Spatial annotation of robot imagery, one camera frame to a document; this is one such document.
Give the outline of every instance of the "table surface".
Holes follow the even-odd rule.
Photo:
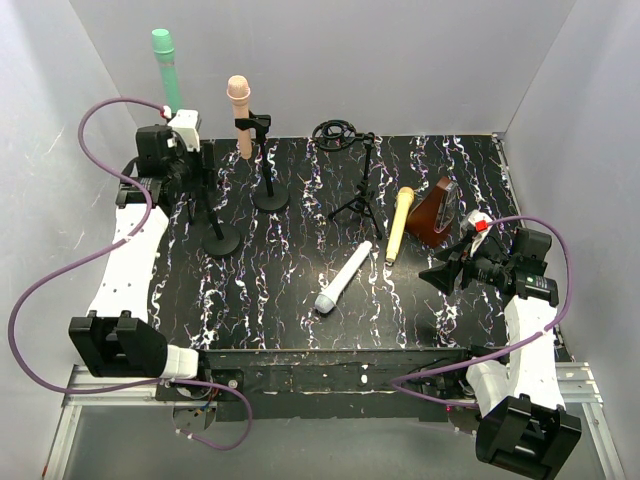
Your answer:
[[[187,222],[180,202],[159,246],[149,292],[150,322],[183,347],[368,349],[503,345],[502,302],[493,287],[473,284],[445,297],[418,278],[434,265],[433,249],[405,233],[398,259],[385,264],[387,239],[401,187],[419,200],[442,176],[460,187],[459,212],[447,244],[459,239],[458,222],[479,208],[494,218],[516,214],[507,174],[490,136],[377,137],[370,185],[385,238],[369,219],[327,214],[350,200],[364,167],[364,148],[326,153],[308,138],[269,139],[269,160],[291,203],[262,214],[251,194],[265,188],[261,159],[239,157],[235,141],[215,142],[218,189],[211,199],[223,223],[234,224],[244,245],[232,258],[213,260],[200,242],[211,227],[203,212]],[[509,245],[512,234],[496,229]],[[369,260],[338,306],[320,316],[317,294],[358,244],[373,242]]]

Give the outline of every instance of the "yellow microphone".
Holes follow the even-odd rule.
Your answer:
[[[393,217],[391,235],[389,236],[389,244],[387,245],[387,262],[393,263],[396,261],[396,257],[400,251],[402,234],[404,233],[404,224],[407,222],[409,207],[411,207],[413,203],[414,195],[413,189],[409,187],[402,187],[398,192],[396,214]]]

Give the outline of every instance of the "metronome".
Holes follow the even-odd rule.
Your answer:
[[[451,231],[458,200],[458,184],[442,177],[409,213],[405,230],[431,248],[442,244]]]

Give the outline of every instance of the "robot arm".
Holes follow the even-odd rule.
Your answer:
[[[482,417],[476,456],[530,478],[554,478],[578,443],[581,425],[565,411],[556,379],[554,335],[544,331],[558,305],[556,282],[544,277],[551,237],[519,228],[506,254],[498,241],[488,241],[486,215],[474,211],[462,226],[463,240],[436,254],[445,263],[420,272],[420,278],[447,295],[453,293],[460,272],[463,289],[471,280],[495,286],[506,302],[510,344],[543,332],[511,352],[508,365],[489,360],[468,368],[466,378]]]
[[[167,215],[202,175],[199,125],[197,111],[178,110],[168,125],[143,127],[136,133],[134,163],[153,208],[144,228],[109,255],[88,315],[74,317],[69,326],[71,340],[95,377],[189,379],[198,373],[197,351],[168,345],[148,325],[147,302]],[[147,208],[140,192],[126,184],[120,185],[116,204],[114,243],[127,237]]]
[[[509,343],[518,343],[543,331],[556,316],[556,308],[545,300],[518,296],[507,304],[504,315],[509,331]],[[485,417],[507,396],[528,395],[537,405],[564,408],[564,400],[556,379],[554,335],[546,332],[541,338],[509,356],[509,366],[496,360],[472,365],[467,381],[476,394],[480,413]]]

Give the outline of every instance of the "beige microphone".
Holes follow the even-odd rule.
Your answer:
[[[409,207],[411,207],[413,203],[413,197],[413,189],[409,187],[402,187],[398,192],[396,214],[393,216],[391,235],[389,235],[389,244],[387,245],[387,262],[393,263],[396,261],[396,257],[400,251],[404,225],[407,222],[407,215],[409,215]]]
[[[249,82],[242,75],[234,75],[229,79],[227,85],[227,95],[231,99],[233,105],[234,118],[249,118],[249,95],[251,89]],[[240,155],[245,160],[251,158],[251,130],[238,130],[238,147],[240,147]]]

